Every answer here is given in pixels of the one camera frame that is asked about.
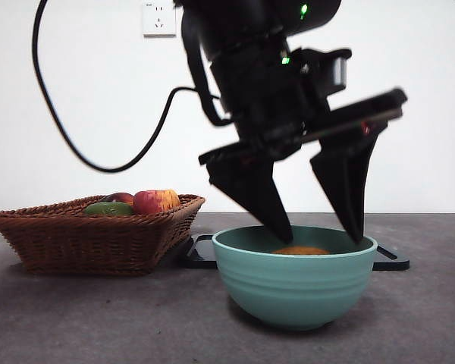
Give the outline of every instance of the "table surface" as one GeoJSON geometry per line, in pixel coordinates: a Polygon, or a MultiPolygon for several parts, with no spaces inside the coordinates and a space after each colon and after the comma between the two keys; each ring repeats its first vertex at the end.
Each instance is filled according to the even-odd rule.
{"type": "MultiPolygon", "coordinates": [[[[332,214],[289,216],[340,227],[332,214]]],[[[200,213],[192,233],[251,224],[248,214],[200,213]]],[[[35,276],[0,236],[0,363],[455,364],[455,215],[367,215],[366,234],[410,269],[374,271],[345,316],[307,332],[264,326],[216,270],[183,268],[175,251],[140,278],[35,276]]]]}

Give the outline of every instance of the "teal bowl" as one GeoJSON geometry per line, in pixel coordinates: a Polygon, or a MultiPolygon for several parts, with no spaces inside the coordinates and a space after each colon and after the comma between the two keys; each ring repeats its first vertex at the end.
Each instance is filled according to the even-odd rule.
{"type": "Polygon", "coordinates": [[[233,300],[270,326],[311,330],[345,314],[365,290],[377,242],[355,244],[345,231],[292,226],[284,244],[264,226],[220,231],[212,241],[221,279],[233,300]],[[331,254],[272,254],[287,246],[314,246],[331,254]]]}

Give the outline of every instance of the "green led light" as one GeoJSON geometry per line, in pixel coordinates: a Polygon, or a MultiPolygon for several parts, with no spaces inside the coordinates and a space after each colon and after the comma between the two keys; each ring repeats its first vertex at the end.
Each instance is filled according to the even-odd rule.
{"type": "Polygon", "coordinates": [[[308,13],[308,12],[309,12],[309,6],[307,4],[303,4],[302,8],[300,9],[300,19],[303,20],[306,13],[308,13]]]}

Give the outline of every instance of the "wall outlet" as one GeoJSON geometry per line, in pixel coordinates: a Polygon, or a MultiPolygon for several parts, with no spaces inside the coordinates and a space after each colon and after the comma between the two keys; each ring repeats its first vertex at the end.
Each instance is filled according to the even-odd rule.
{"type": "Polygon", "coordinates": [[[147,0],[143,7],[143,36],[173,37],[177,35],[176,9],[172,0],[147,0]]]}

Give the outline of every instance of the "white wall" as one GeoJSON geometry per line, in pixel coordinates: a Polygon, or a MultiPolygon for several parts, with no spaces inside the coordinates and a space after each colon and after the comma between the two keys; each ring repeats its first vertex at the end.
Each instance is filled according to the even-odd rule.
{"type": "MultiPolygon", "coordinates": [[[[211,187],[197,156],[236,139],[214,128],[193,94],[181,94],[157,143],[133,169],[94,172],[71,154],[39,92],[30,56],[37,0],[0,0],[0,209],[119,190],[173,188],[206,197],[203,211],[242,211],[211,187]]],[[[180,37],[144,39],[140,0],[50,0],[39,56],[73,141],[102,165],[119,165],[153,131],[169,90],[191,85],[180,37]]],[[[402,86],[409,102],[376,146],[368,212],[455,212],[455,0],[343,0],[328,25],[290,39],[350,47],[343,105],[402,86]]],[[[288,211],[331,211],[309,159],[316,144],[275,166],[288,211]]]]}

